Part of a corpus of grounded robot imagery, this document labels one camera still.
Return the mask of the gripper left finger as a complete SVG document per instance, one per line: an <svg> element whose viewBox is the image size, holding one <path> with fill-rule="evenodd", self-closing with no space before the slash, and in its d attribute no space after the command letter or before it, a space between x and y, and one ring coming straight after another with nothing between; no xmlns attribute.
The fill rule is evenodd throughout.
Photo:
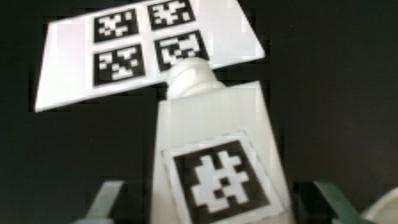
<svg viewBox="0 0 398 224"><path fill-rule="evenodd" d="M120 192L124 181L104 181L94 197L85 217L80 218L72 224L113 224L110 218L110 211L115 204L117 195Z"/></svg>

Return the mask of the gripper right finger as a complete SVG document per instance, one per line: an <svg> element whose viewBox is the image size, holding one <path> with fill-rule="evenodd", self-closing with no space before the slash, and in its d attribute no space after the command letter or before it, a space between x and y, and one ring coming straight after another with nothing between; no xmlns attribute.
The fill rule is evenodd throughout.
<svg viewBox="0 0 398 224"><path fill-rule="evenodd" d="M360 217L337 185L330 182L316 181L314 187L325 224L375 224L373 221Z"/></svg>

